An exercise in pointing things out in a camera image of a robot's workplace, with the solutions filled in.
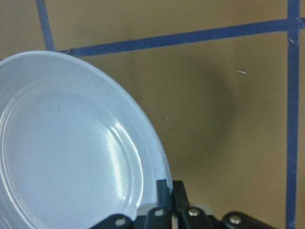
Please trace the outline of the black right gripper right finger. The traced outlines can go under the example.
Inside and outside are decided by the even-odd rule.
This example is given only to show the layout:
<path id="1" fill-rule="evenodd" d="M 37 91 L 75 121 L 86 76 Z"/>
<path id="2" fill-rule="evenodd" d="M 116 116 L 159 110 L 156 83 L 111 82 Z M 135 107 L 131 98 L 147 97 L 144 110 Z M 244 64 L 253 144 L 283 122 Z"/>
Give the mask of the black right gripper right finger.
<path id="1" fill-rule="evenodd" d="M 179 229 L 273 229 L 260 220 L 238 211 L 225 214 L 221 220 L 200 207 L 191 205 L 184 183 L 173 181 L 173 203 Z"/>

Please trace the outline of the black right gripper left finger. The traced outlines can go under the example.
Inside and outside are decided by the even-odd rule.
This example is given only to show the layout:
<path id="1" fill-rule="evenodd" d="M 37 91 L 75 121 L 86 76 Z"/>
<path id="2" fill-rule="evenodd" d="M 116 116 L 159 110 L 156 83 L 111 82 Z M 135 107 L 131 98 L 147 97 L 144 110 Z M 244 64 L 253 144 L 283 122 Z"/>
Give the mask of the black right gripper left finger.
<path id="1" fill-rule="evenodd" d="M 123 214 L 113 214 L 94 225 L 93 229 L 171 229 L 172 195 L 165 179 L 156 181 L 157 204 L 135 220 Z"/>

